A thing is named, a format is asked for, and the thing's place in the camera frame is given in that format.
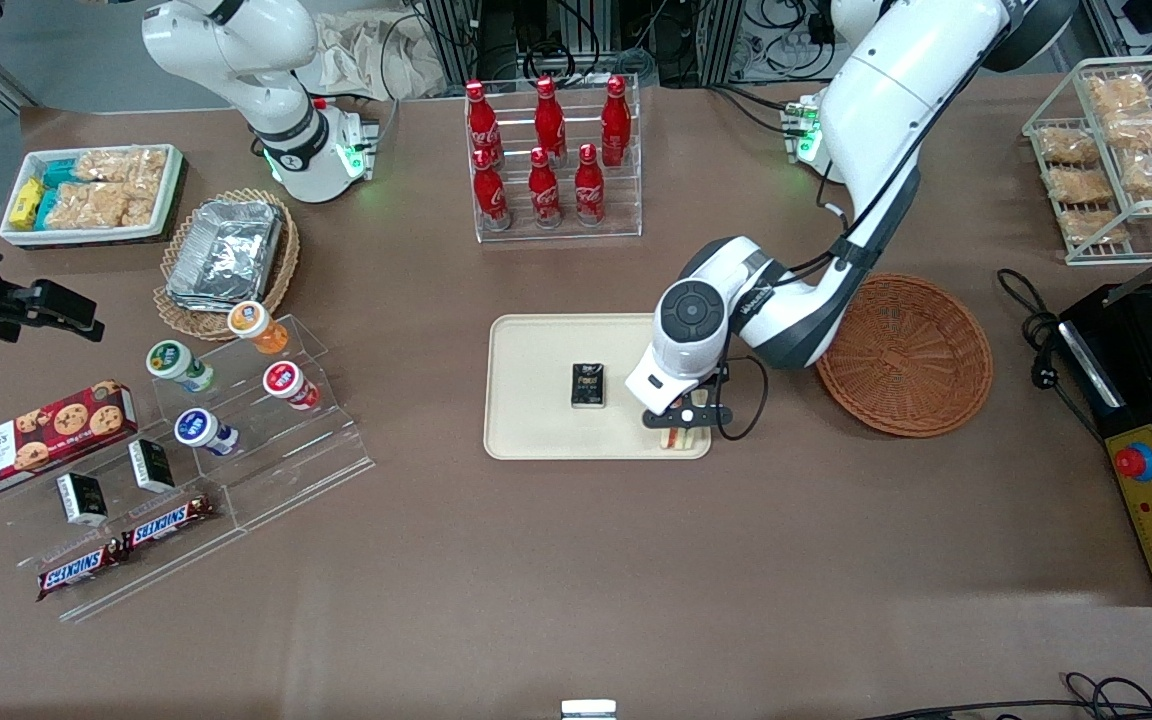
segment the red bottle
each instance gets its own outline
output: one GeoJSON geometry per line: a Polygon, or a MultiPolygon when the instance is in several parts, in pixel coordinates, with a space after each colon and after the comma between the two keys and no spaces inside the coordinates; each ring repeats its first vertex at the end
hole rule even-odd
{"type": "Polygon", "coordinates": [[[536,82],[536,143],[550,154],[550,167],[567,165],[567,122],[563,109],[554,99],[554,78],[540,76],[536,82]]]}
{"type": "Polygon", "coordinates": [[[492,154],[486,150],[473,151],[473,197],[483,211],[485,232],[502,232],[513,222],[505,200],[505,183],[492,169],[492,154]]]}
{"type": "Polygon", "coordinates": [[[563,211],[558,206],[558,179],[550,167],[550,154],[544,147],[531,149],[531,209],[536,211],[536,223],[543,228],[556,228],[563,222],[563,211]]]}
{"type": "Polygon", "coordinates": [[[467,82],[465,97],[470,99],[467,122],[470,124],[472,150],[488,151],[492,156],[492,167],[499,168],[505,160],[505,147],[500,146],[500,126],[497,123],[495,111],[488,105],[483,83],[476,79],[467,82]]]}
{"type": "Polygon", "coordinates": [[[621,167],[630,147],[630,106],[626,101],[626,78],[607,81],[607,101],[602,106],[602,164],[621,167]]]}
{"type": "Polygon", "coordinates": [[[598,149],[593,142],[586,142],[579,146],[579,169],[576,169],[576,219],[591,228],[602,222],[604,213],[598,149]]]}

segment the walkers cookie box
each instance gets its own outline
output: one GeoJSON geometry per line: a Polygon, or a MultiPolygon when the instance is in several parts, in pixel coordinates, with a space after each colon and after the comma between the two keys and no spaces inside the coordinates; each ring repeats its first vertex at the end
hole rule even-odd
{"type": "Polygon", "coordinates": [[[136,433],[132,394],[114,381],[0,425],[0,492],[136,433]]]}

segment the round basket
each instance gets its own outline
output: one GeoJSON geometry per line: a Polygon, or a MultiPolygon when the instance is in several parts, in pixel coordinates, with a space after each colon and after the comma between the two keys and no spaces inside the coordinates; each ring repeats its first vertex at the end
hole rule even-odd
{"type": "Polygon", "coordinates": [[[902,437],[958,429],[993,384],[990,342],[972,313],[924,279],[892,273],[861,285],[817,367],[849,414],[902,437]]]}
{"type": "MultiPolygon", "coordinates": [[[[274,266],[270,268],[270,281],[265,286],[265,300],[262,300],[262,304],[270,311],[270,314],[276,316],[274,309],[279,305],[279,302],[283,301],[283,296],[287,295],[287,287],[291,285],[291,274],[296,273],[296,260],[301,256],[301,233],[297,232],[296,222],[291,219],[291,211],[278,197],[264,190],[251,190],[251,188],[220,192],[220,195],[212,197],[211,200],[268,202],[270,205],[274,205],[275,209],[283,211],[283,230],[278,236],[278,249],[274,251],[274,266]]],[[[180,227],[177,227],[177,230],[172,236],[172,242],[168,243],[168,249],[162,255],[162,263],[159,266],[162,270],[164,279],[172,276],[172,268],[175,268],[175,262],[180,256],[180,245],[182,245],[187,234],[189,234],[189,228],[194,225],[194,215],[197,211],[198,209],[194,210],[192,213],[189,213],[184,222],[180,223],[180,227]]],[[[211,342],[223,342],[234,339],[234,333],[229,332],[229,324],[225,313],[198,313],[196,310],[185,310],[182,306],[177,306],[168,297],[168,288],[166,286],[156,288],[154,305],[159,309],[159,316],[164,323],[170,325],[174,329],[188,334],[188,336],[200,338],[200,340],[211,342]]]]}

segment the red emergency stop button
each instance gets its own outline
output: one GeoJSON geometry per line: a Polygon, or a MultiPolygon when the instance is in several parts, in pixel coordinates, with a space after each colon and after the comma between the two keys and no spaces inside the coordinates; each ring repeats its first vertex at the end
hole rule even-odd
{"type": "Polygon", "coordinates": [[[1114,454],[1114,469],[1137,482],[1152,480],[1152,450],[1140,442],[1132,442],[1114,454]]]}

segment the table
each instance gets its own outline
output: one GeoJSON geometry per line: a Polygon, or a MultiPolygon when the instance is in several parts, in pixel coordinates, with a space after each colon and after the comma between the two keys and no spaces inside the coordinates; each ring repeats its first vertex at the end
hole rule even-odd
{"type": "MultiPolygon", "coordinates": [[[[1030,386],[1023,313],[993,285],[1011,266],[1060,309],[1132,273],[1060,260],[1018,141],[1056,81],[979,78],[961,96],[882,258],[980,320],[996,381],[977,418],[895,439],[813,372],[776,372],[753,435],[654,464],[490,460],[490,325],[650,310],[698,247],[733,233],[806,259],[838,233],[813,176],[718,97],[657,90],[643,237],[479,247],[461,104],[404,104],[374,182],[291,205],[303,255],[285,310],[328,346],[378,467],[81,626],[31,602],[0,552],[0,717],[499,719],[612,697],[634,720],[841,720],[1059,697],[1061,670],[1152,691],[1152,593],[1105,454],[1030,386]]],[[[192,165],[187,209],[279,191],[233,111],[23,122],[29,150],[175,143],[192,165]]],[[[143,353],[170,335],[150,300],[161,250],[6,249],[5,276],[84,293],[108,332],[0,343],[0,420],[106,377],[147,392],[143,353]]],[[[756,374],[730,388],[748,416],[756,374]]]]}

